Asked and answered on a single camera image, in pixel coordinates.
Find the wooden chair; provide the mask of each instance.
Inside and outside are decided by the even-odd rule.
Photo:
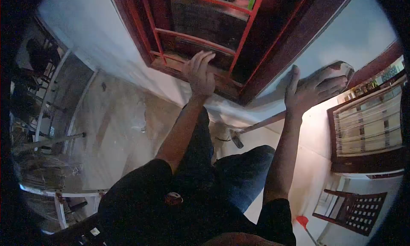
[[[336,218],[318,213],[312,216],[347,228],[353,232],[368,236],[377,220],[387,192],[379,194],[354,194],[341,191],[324,190],[325,193],[343,197],[344,200]]]

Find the right hand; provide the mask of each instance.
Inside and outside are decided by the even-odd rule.
[[[206,100],[215,91],[215,78],[212,73],[207,73],[208,63],[215,57],[215,53],[200,51],[182,70],[184,76],[189,80],[192,97]]]
[[[337,96],[346,87],[347,78],[340,76],[324,81],[332,73],[331,68],[326,68],[312,76],[299,80],[300,69],[293,65],[288,76],[291,81],[286,88],[284,104],[286,113],[297,118],[311,107],[321,101]]]

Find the leg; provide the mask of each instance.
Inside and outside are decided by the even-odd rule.
[[[209,134],[209,117],[205,108],[198,117],[191,141],[175,174],[176,187],[182,193],[207,189],[213,182],[211,158],[213,146]]]
[[[265,186],[275,150],[267,145],[219,159],[215,168],[229,202],[244,213]]]

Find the knee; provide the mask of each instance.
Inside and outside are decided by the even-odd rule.
[[[254,150],[260,154],[275,154],[275,149],[268,145],[258,146]]]

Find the chair leg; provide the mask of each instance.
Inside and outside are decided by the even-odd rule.
[[[353,193],[342,192],[342,191],[332,191],[332,190],[329,190],[329,189],[325,189],[323,192],[328,193],[328,194],[332,194],[332,195],[336,195],[336,196],[339,196],[339,197],[345,197],[345,198],[352,197],[352,196],[355,195]]]

